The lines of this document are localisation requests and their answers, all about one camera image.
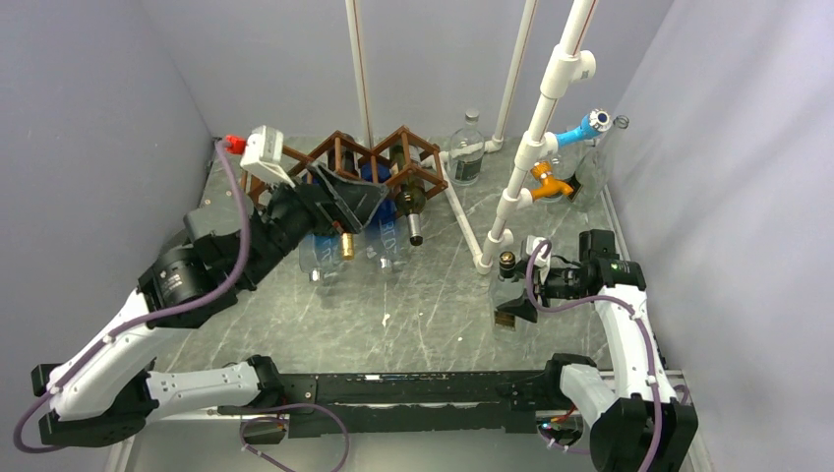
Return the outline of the wide clear jar bottle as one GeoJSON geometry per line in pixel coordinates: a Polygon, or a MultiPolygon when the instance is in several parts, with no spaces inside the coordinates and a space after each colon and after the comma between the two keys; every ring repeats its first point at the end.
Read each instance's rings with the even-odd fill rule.
{"type": "Polygon", "coordinates": [[[574,173],[582,151],[583,142],[577,142],[548,153],[545,158],[550,161],[553,176],[566,181],[574,173]]]}

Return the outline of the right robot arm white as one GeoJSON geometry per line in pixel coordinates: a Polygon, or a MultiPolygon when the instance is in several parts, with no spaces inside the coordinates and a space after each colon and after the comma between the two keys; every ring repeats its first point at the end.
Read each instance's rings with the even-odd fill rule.
{"type": "Polygon", "coordinates": [[[598,471],[678,471],[697,432],[693,406],[684,403],[667,377],[647,313],[641,266],[617,252],[611,230],[579,235],[578,258],[554,267],[551,242],[530,236],[522,254],[504,251],[490,285],[494,327],[518,332],[555,315],[590,304],[607,339],[614,379],[607,383],[588,356],[557,353],[532,378],[501,392],[516,409],[536,409],[544,398],[577,413],[583,424],[565,427],[565,416],[544,420],[539,435],[551,447],[571,451],[587,433],[598,471]]]}

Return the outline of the clear bottle black cap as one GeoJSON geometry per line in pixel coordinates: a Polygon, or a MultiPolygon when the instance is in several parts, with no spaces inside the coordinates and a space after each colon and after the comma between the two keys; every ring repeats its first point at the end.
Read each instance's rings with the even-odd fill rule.
{"type": "Polygon", "coordinates": [[[502,252],[498,262],[498,274],[491,281],[489,288],[493,331],[498,337],[520,338],[526,334],[528,328],[533,324],[524,320],[517,320],[516,324],[496,324],[494,321],[494,307],[519,297],[529,299],[526,293],[525,277],[519,269],[519,262],[512,251],[502,252]]]}

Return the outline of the tall clear wine bottle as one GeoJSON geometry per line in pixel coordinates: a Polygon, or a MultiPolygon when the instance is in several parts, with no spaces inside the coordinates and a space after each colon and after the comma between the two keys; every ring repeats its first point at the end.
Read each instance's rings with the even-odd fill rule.
{"type": "Polygon", "coordinates": [[[614,156],[622,147],[629,124],[627,115],[618,115],[601,141],[590,147],[579,160],[567,181],[573,188],[568,200],[575,210],[588,212],[602,193],[611,177],[614,156]]]}

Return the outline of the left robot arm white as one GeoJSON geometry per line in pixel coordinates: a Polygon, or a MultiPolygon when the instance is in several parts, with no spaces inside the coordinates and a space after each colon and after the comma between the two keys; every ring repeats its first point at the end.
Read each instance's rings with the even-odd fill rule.
{"type": "Polygon", "coordinates": [[[199,230],[195,223],[207,212],[190,212],[188,241],[158,257],[92,341],[64,363],[32,370],[41,451],[109,446],[152,421],[205,407],[268,413],[280,404],[284,387],[268,356],[176,374],[150,366],[166,344],[254,290],[307,236],[358,233],[387,196],[382,184],[346,179],[320,164],[311,170],[314,183],[281,181],[265,209],[233,185],[237,219],[228,228],[199,230]]]}

